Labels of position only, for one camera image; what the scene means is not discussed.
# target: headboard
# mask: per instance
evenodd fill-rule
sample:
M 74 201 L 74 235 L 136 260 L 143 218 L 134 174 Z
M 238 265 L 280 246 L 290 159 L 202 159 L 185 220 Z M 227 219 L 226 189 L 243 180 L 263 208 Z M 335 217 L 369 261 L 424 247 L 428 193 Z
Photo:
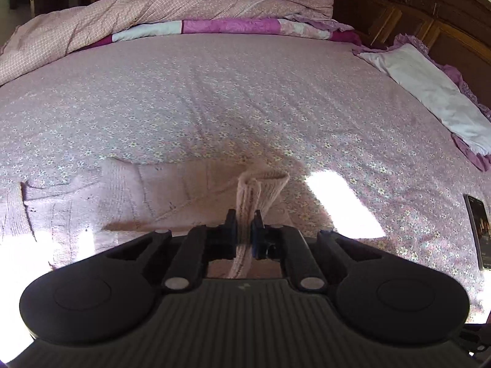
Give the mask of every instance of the headboard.
M 457 67 L 491 107 L 491 2 L 488 0 L 334 0 L 334 19 L 353 26 L 365 45 L 384 48 L 415 35 L 438 63 Z

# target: white pillow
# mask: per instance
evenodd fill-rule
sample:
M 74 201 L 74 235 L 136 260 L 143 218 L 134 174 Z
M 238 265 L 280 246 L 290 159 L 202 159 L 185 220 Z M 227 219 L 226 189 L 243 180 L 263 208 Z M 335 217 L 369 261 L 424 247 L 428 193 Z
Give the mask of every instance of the white pillow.
M 491 153 L 491 123 L 456 84 L 413 45 L 388 52 L 364 52 L 364 59 L 416 97 L 475 154 Z

